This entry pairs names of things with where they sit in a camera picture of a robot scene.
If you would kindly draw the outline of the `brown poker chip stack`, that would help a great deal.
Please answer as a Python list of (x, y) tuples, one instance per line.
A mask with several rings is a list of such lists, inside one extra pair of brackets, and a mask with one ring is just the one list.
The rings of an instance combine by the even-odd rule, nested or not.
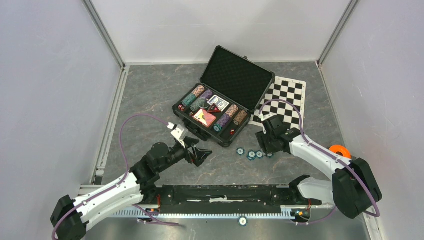
[(247, 112), (244, 110), (241, 110), (233, 119), (233, 123), (238, 126), (240, 125), (244, 119), (247, 117)]

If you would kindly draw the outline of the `black red all-in triangle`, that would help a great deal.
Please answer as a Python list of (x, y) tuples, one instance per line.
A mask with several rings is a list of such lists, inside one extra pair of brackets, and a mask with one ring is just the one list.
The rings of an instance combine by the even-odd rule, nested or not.
[(218, 108), (218, 106), (216, 104), (212, 104), (209, 106), (209, 108), (207, 109), (208, 113), (220, 113), (221, 110)]

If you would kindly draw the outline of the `clear dealer button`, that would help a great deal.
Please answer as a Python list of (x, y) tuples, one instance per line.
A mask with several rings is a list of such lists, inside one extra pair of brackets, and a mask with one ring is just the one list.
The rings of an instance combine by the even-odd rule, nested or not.
[(198, 107), (200, 109), (208, 109), (210, 107), (210, 105), (208, 104), (207, 100), (202, 100), (199, 102)]

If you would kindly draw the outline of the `orange blue poker chip stack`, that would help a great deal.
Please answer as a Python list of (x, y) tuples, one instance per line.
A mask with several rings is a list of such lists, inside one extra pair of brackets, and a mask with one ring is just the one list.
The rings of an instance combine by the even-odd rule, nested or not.
[(228, 115), (230, 118), (232, 118), (234, 116), (234, 114), (237, 113), (237, 111), (239, 110), (238, 106), (235, 104), (232, 104), (225, 112), (226, 115)]

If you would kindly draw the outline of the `green yellow blue chip stack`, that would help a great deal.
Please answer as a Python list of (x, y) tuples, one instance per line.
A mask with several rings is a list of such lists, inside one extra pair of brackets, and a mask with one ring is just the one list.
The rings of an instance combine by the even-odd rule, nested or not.
[(199, 99), (199, 98), (196, 99), (196, 101), (190, 106), (190, 110), (193, 111), (193, 112), (195, 112), (198, 109), (200, 109), (199, 108), (199, 102), (202, 101), (202, 100), (204, 101), (204, 99)]

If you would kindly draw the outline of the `teal poker chip stack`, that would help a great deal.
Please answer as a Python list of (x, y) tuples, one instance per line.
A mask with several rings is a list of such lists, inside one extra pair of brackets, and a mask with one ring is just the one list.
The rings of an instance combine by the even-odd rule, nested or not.
[(181, 102), (184, 107), (189, 106), (193, 101), (195, 101), (197, 96), (194, 93), (189, 93)]

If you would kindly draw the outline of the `purple poker chip stack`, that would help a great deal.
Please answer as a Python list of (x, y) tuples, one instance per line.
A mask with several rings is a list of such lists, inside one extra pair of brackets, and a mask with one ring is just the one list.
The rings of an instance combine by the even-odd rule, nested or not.
[(212, 96), (213, 96), (213, 92), (210, 89), (205, 90), (202, 95), (199, 97), (199, 99), (204, 99), (206, 101), (208, 101)]

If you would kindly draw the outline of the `pink poker chip stack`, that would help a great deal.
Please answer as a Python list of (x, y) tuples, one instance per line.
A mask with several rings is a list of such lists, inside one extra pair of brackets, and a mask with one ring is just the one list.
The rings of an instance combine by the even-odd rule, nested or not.
[(203, 85), (198, 85), (191, 93), (198, 98), (205, 91), (205, 87)]

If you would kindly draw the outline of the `black poker case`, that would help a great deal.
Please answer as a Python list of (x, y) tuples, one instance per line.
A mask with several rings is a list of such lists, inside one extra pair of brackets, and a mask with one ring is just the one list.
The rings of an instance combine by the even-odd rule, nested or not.
[[(275, 78), (276, 75), (272, 71), (253, 63), (247, 57), (242, 57), (222, 46), (217, 46), (199, 79), (199, 83), (172, 106), (172, 111), (196, 137), (203, 141), (213, 140), (221, 147), (227, 148), (234, 142), (241, 130), (249, 122), (252, 114), (258, 109), (261, 99), (275, 81)], [(203, 85), (204, 91), (211, 90), (213, 95), (218, 95), (229, 102), (225, 110), (211, 113), (216, 116), (216, 120), (210, 127), (205, 127), (193, 118), (199, 109), (191, 111), (190, 106), (196, 100), (185, 107), (185, 111), (179, 109), (183, 99), (192, 93), (198, 85)], [(231, 105), (238, 106), (237, 113), (221, 128), (220, 132), (216, 132), (214, 125), (217, 124), (218, 120)], [(235, 125), (233, 120), (241, 110), (247, 112), (247, 116), (240, 125)], [(230, 134), (232, 129), (235, 130), (234, 134)]]

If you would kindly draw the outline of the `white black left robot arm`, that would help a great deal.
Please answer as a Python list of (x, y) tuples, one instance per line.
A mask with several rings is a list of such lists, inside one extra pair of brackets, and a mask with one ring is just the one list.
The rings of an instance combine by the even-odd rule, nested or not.
[(61, 197), (50, 217), (53, 240), (81, 240), (92, 227), (111, 214), (140, 202), (153, 203), (157, 198), (156, 181), (160, 173), (185, 160), (199, 167), (213, 153), (197, 148), (198, 140), (189, 139), (184, 147), (176, 142), (173, 147), (163, 142), (151, 149), (115, 181), (80, 197)]

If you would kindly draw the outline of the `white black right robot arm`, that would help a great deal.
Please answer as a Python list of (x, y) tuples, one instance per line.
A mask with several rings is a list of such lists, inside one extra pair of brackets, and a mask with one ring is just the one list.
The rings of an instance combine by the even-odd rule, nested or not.
[(354, 219), (369, 213), (378, 218), (377, 203), (383, 194), (369, 163), (362, 159), (354, 160), (324, 148), (301, 128), (292, 128), (279, 115), (268, 115), (262, 120), (263, 129), (256, 133), (258, 143), (265, 154), (288, 153), (314, 166), (328, 179), (317, 180), (303, 176), (289, 189), (289, 199), (302, 204), (307, 199), (315, 199), (334, 205), (344, 216)]

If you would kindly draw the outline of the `red playing card deck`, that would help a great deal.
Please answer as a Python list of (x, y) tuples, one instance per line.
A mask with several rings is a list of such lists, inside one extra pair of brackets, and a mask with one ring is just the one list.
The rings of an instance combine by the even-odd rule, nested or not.
[(217, 119), (217, 117), (205, 109), (199, 109), (193, 116), (193, 118), (201, 123), (203, 126), (209, 128)]

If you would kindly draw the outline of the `black white chessboard mat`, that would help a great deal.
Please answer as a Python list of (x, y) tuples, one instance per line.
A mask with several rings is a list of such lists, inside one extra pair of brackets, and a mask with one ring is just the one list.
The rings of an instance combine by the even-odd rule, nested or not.
[[(298, 114), (294, 108), (284, 101), (273, 101), (264, 105), (266, 101), (281, 99), (285, 102), (290, 102), (300, 112)], [(291, 128), (299, 128), (300, 121), (303, 121), (306, 99), (306, 82), (291, 78), (277, 76), (274, 83), (270, 85), (265, 95), (259, 102), (257, 110), (250, 117), (249, 124), (257, 127), (262, 127), (263, 124), (259, 117), (259, 110), (262, 109), (262, 114), (283, 116), (283, 121), (289, 123)]]

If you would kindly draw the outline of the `blue playing card deck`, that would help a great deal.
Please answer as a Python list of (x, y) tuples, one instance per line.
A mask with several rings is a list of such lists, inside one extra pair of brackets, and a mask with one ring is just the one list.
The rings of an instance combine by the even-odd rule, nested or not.
[(222, 112), (227, 108), (227, 106), (230, 104), (228, 101), (223, 99), (222, 97), (219, 97), (218, 95), (213, 95), (207, 103), (209, 105), (216, 105), (217, 108)]

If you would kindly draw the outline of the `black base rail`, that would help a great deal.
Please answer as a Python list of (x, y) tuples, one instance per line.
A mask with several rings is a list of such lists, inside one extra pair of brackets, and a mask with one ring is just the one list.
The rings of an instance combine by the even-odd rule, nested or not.
[(139, 202), (161, 214), (280, 214), (281, 207), (315, 207), (289, 185), (162, 185)]

